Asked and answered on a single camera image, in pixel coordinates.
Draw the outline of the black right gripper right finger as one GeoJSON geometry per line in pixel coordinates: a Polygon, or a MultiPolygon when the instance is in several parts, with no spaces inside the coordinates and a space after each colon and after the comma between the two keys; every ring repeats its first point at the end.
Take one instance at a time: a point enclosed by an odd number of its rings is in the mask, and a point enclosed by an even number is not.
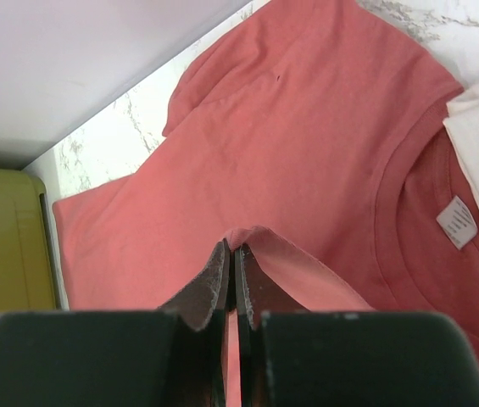
{"type": "Polygon", "coordinates": [[[306,310],[262,270],[252,249],[234,251],[234,277],[239,333],[241,400],[243,406],[267,406],[265,345],[262,314],[306,310]]]}

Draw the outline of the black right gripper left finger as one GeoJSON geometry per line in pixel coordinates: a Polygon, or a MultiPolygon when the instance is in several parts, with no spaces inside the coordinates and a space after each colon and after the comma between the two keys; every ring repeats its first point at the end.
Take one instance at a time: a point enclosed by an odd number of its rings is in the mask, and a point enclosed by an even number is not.
{"type": "Polygon", "coordinates": [[[160,309],[177,318],[163,406],[224,406],[229,246],[218,242],[204,268],[160,309]]]}

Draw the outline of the pink t-shirt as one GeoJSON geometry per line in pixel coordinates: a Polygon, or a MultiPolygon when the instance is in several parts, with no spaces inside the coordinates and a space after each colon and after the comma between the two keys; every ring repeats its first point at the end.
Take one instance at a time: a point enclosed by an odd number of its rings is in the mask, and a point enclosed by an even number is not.
{"type": "Polygon", "coordinates": [[[461,90],[353,1],[267,3],[191,63],[136,173],[54,205],[70,308],[154,309],[225,239],[306,309],[442,312],[479,359],[461,90]]]}

